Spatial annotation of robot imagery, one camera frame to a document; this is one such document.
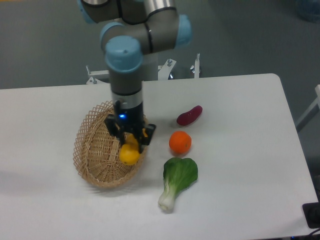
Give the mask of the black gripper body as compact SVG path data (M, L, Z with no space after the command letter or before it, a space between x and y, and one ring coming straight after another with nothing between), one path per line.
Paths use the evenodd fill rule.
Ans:
M145 126L143 103L125 108L120 100L114 104L114 116L119 127L128 133L140 133Z

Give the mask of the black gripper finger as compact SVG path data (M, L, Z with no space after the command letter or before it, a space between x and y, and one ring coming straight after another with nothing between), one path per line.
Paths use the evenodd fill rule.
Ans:
M125 144L125 133L123 129L118 126L116 117L113 114L108 114L104 119L104 124L112 137L116 137L120 143L120 145Z
M138 151L141 154L145 147L149 146L152 139L154 132L157 126L155 124L148 124L146 125L138 135L137 142L138 142Z

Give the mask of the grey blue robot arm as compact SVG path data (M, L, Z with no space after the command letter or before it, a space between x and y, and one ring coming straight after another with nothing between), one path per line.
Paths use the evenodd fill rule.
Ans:
M86 22L105 23L99 41L114 109L105 125L121 145L131 133L141 153L156 129L144 119L144 57L188 45L191 22L172 0L79 0L77 5Z

